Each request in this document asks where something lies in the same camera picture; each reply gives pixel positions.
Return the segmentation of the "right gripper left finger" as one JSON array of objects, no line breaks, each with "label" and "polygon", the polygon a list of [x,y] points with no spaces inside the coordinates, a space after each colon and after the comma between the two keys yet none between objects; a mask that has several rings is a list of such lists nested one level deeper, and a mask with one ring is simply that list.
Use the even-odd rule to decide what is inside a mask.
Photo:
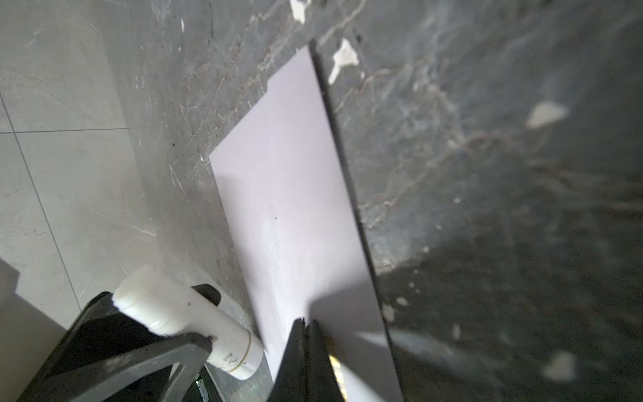
[{"label": "right gripper left finger", "polygon": [[307,333],[303,318],[294,321],[269,402],[306,401]]}]

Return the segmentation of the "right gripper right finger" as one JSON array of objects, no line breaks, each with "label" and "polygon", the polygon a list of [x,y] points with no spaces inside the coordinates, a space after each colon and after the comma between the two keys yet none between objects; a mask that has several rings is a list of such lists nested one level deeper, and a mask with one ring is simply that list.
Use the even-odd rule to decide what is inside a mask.
[{"label": "right gripper right finger", "polygon": [[313,320],[306,328],[306,401],[344,402],[326,348],[323,332]]}]

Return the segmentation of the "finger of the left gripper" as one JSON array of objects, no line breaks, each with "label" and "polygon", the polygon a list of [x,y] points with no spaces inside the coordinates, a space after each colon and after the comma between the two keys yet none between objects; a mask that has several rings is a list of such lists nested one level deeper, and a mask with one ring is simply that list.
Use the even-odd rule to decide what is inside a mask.
[{"label": "finger of the left gripper", "polygon": [[182,335],[155,335],[147,327],[121,313],[104,291],[82,310],[50,354],[51,362],[101,362],[109,358],[148,361],[167,353],[185,355],[180,348],[196,348],[198,359],[211,352],[213,338],[195,331]]},{"label": "finger of the left gripper", "polygon": [[20,401],[104,401],[149,375],[175,367],[160,391],[160,401],[181,401],[212,352],[197,333],[166,338],[144,348],[48,377],[28,386]]}]

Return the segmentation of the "beige letter paper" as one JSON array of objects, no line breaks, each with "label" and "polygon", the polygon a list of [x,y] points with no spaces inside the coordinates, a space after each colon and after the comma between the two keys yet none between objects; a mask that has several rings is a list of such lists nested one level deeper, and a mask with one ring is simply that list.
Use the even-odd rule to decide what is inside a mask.
[{"label": "beige letter paper", "polygon": [[333,356],[332,354],[328,355],[328,358],[329,358],[329,361],[330,361],[330,364],[331,364],[331,367],[332,367],[336,382],[338,384],[338,388],[339,388],[340,393],[341,393],[341,395],[343,397],[343,400],[348,401],[348,393],[347,393],[346,387],[345,387],[345,380],[344,380],[344,376],[343,376],[342,365],[341,365],[340,361],[335,356]]}]

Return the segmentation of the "white glue stick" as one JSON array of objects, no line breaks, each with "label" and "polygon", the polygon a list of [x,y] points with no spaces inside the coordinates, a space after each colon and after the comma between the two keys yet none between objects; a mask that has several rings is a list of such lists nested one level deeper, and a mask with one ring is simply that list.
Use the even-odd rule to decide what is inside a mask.
[{"label": "white glue stick", "polygon": [[158,336],[197,333],[212,343],[207,362],[238,380],[252,377],[261,365],[261,341],[194,288],[165,271],[143,266],[112,295],[114,306]]}]

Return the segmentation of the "grey purple envelope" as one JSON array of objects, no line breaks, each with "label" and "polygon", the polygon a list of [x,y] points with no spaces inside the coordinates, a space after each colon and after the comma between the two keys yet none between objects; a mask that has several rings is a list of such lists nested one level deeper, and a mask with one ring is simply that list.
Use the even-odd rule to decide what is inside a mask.
[{"label": "grey purple envelope", "polygon": [[209,161],[271,373],[304,318],[331,338],[349,400],[402,400],[308,48],[269,78]]}]

